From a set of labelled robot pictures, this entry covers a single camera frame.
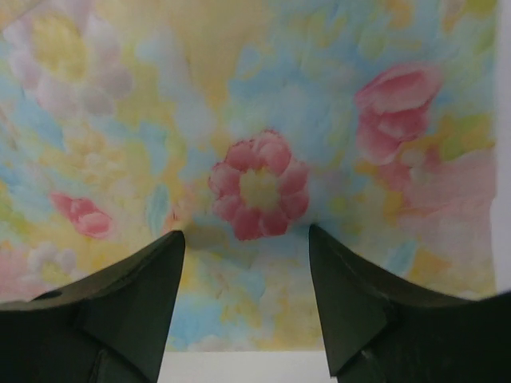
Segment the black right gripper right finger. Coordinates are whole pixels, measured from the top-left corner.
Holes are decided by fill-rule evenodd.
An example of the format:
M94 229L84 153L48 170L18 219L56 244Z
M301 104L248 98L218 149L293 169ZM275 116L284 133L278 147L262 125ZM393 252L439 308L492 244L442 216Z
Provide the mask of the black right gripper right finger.
M507 382L510 295L468 300L415 285L317 226L308 232L330 375L339 382Z

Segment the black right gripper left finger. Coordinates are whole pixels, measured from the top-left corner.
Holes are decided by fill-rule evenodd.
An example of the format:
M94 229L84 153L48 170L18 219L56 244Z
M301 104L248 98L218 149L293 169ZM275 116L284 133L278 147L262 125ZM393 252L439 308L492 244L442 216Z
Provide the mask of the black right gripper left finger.
M1 305L3 382L156 382L184 263L182 231L35 299Z

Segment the pastel floral skirt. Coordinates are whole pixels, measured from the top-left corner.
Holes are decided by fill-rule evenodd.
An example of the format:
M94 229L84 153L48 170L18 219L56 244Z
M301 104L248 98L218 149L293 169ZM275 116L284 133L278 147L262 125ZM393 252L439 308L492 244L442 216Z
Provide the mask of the pastel floral skirt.
M2 2L1 300L181 230L172 349L318 349L312 224L431 290L494 294L498 11Z

